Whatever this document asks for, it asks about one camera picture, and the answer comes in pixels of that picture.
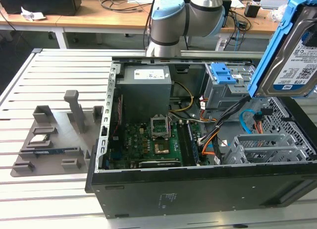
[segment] floor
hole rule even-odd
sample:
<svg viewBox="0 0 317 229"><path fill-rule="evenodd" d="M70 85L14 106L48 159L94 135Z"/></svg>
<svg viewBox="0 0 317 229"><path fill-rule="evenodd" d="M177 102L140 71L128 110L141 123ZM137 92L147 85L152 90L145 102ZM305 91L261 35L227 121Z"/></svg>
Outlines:
<svg viewBox="0 0 317 229"><path fill-rule="evenodd" d="M50 40L47 32L12 32L13 41L0 42L0 93L6 88L15 76L33 48L58 48L57 40ZM103 44L96 44L96 35L93 33L67 33L70 48L72 49L142 49L142 35L103 34ZM217 38L194 37L190 50L214 50ZM240 51L265 51L268 40L246 39L241 45ZM185 50L184 39L180 40L181 49ZM227 51L233 51L233 46L228 46Z"/></svg>

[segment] aluminum profile table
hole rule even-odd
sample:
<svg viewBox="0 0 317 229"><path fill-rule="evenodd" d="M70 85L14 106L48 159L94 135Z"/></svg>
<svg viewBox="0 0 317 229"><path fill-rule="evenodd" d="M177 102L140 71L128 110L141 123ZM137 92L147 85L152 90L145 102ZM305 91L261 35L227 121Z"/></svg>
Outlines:
<svg viewBox="0 0 317 229"><path fill-rule="evenodd" d="M217 57L221 53L182 54ZM111 58L144 55L143 51L44 49L28 57L0 97L0 228L183 229L232 228L235 224L263 229L317 228L317 190L286 208L107 220L95 195L84 191L86 174L10 176L16 155L3 153L19 152L36 105L68 110L63 100L67 89L80 92L84 109L100 105L105 100ZM316 98L299 102L316 123Z"/></svg>

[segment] motherboard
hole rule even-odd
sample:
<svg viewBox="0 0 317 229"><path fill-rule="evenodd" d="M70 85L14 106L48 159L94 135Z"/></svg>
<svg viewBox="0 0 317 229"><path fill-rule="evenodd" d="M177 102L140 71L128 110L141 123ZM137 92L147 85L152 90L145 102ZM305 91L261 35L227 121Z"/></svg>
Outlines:
<svg viewBox="0 0 317 229"><path fill-rule="evenodd" d="M127 123L122 132L122 146L109 150L110 169L195 166L199 163L196 144L201 131L197 123L168 122L167 136L163 120Z"/></svg>

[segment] printed label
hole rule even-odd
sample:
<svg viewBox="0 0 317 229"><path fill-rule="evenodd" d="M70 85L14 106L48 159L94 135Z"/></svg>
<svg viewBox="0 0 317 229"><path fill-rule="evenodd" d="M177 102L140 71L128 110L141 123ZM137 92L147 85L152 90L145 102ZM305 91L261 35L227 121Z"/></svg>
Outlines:
<svg viewBox="0 0 317 229"><path fill-rule="evenodd" d="M163 69L136 69L134 79L164 79Z"/></svg>
<svg viewBox="0 0 317 229"><path fill-rule="evenodd" d="M206 109L206 103L205 102L200 102L200 108L202 110L205 110Z"/></svg>
<svg viewBox="0 0 317 229"><path fill-rule="evenodd" d="M217 156L214 156L213 160L217 165L220 165L220 159Z"/></svg>
<svg viewBox="0 0 317 229"><path fill-rule="evenodd" d="M317 47L300 40L274 82L274 89L295 90L304 86L317 71Z"/></svg>
<svg viewBox="0 0 317 229"><path fill-rule="evenodd" d="M232 74L231 76L232 78L235 78L235 79L243 79L241 74Z"/></svg>
<svg viewBox="0 0 317 229"><path fill-rule="evenodd" d="M176 200L177 193L163 193L158 198L158 208L165 209Z"/></svg>
<svg viewBox="0 0 317 229"><path fill-rule="evenodd" d="M223 140L223 141L221 142L221 146L228 146L227 140Z"/></svg>

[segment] white table leg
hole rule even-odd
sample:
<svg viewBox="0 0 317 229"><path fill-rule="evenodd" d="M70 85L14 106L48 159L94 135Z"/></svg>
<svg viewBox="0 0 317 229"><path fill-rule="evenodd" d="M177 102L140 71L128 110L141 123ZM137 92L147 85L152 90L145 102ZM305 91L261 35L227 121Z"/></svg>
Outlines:
<svg viewBox="0 0 317 229"><path fill-rule="evenodd" d="M12 42L13 38L11 36L11 31L7 31L7 30L1 30L0 34L8 41L8 42Z"/></svg>
<svg viewBox="0 0 317 229"><path fill-rule="evenodd" d="M68 49L69 45L68 45L66 33L63 31L63 29L62 28L56 29L54 32L56 34L56 38L57 38L57 41L58 41L58 44L59 44L59 48Z"/></svg>
<svg viewBox="0 0 317 229"><path fill-rule="evenodd" d="M219 33L219 40L217 42L215 51L217 51L217 52L224 51L224 48L225 48L227 42L229 41L228 38L229 38L229 36L227 34Z"/></svg>
<svg viewBox="0 0 317 229"><path fill-rule="evenodd" d="M192 37L186 37L187 45L190 47L192 45Z"/></svg>
<svg viewBox="0 0 317 229"><path fill-rule="evenodd" d="M101 33L96 33L96 40L97 40L97 44L102 44L103 43L103 39L102 39Z"/></svg>

